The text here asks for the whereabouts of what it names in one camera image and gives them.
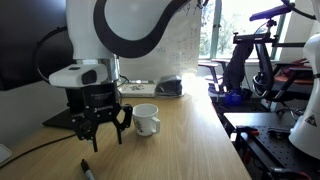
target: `pen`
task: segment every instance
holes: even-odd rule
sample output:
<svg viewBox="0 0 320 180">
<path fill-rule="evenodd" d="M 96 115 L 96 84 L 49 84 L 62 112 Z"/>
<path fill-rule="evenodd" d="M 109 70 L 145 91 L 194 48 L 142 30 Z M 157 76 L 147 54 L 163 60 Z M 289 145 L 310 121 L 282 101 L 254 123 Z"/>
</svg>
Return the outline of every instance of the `pen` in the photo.
<svg viewBox="0 0 320 180">
<path fill-rule="evenodd" d="M 82 159 L 82 161 L 81 161 L 81 167 L 82 167 L 84 174 L 87 176 L 87 179 L 94 180 L 94 177 L 93 177 L 93 174 L 89 168 L 89 165 L 84 159 Z"/>
</svg>

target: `coffee mug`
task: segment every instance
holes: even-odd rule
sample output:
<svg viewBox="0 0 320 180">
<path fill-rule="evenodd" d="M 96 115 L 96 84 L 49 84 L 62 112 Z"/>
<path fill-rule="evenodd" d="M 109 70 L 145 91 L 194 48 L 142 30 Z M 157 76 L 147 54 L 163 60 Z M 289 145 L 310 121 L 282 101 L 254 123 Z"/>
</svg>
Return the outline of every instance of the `coffee mug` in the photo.
<svg viewBox="0 0 320 180">
<path fill-rule="evenodd" d="M 132 117 L 139 135 L 150 136 L 160 132 L 158 111 L 158 107 L 153 104 L 139 104 L 133 107 Z"/>
</svg>

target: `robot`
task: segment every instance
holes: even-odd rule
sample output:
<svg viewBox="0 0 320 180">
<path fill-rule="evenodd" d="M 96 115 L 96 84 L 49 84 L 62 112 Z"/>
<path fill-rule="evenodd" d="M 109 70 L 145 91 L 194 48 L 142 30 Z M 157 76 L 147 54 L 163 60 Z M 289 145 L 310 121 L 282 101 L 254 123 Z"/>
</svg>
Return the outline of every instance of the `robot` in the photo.
<svg viewBox="0 0 320 180">
<path fill-rule="evenodd" d="M 312 0 L 316 19 L 320 22 L 320 1 Z M 320 159 L 320 34 L 312 36 L 303 48 L 314 76 L 313 90 L 304 115 L 300 116 L 289 135 L 290 142 L 306 154 Z"/>
<path fill-rule="evenodd" d="M 138 58 L 152 51 L 171 17 L 189 1 L 66 1 L 68 33 L 77 64 L 51 74 L 49 82 L 56 87 L 81 89 L 85 110 L 83 116 L 72 119 L 73 128 L 80 140 L 93 143 L 95 152 L 99 124 L 112 121 L 119 144 L 121 132 L 131 124 L 131 105 L 119 103 L 117 57 Z M 121 110 L 125 117 L 119 122 Z"/>
</svg>

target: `black monitor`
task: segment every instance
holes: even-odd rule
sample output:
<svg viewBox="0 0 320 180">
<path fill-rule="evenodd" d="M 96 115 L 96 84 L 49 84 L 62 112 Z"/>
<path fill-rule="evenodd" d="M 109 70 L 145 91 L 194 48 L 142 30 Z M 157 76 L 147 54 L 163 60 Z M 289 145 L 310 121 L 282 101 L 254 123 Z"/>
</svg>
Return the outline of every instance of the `black monitor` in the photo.
<svg viewBox="0 0 320 180">
<path fill-rule="evenodd" d="M 47 33 L 66 26 L 66 0 L 0 1 L 0 90 L 41 80 L 32 52 Z M 38 51 L 44 76 L 73 62 L 67 31 L 48 39 Z"/>
</svg>

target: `wooden table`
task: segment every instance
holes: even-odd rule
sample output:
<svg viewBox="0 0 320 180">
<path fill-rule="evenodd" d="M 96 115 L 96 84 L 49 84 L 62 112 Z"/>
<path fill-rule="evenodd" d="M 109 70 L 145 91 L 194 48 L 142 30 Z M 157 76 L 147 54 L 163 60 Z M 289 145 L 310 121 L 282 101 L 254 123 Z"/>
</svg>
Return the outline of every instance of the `wooden table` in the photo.
<svg viewBox="0 0 320 180">
<path fill-rule="evenodd" d="M 0 179 L 86 179 L 85 159 L 96 179 L 251 179 L 218 119 L 204 82 L 194 81 L 181 98 L 126 98 L 135 106 L 159 107 L 160 134 L 141 137 L 134 125 L 119 145 L 111 123 L 99 126 L 98 149 L 73 137 L 30 153 L 0 170 Z M 39 144 L 73 134 L 43 127 L 13 149 L 13 157 Z"/>
</svg>

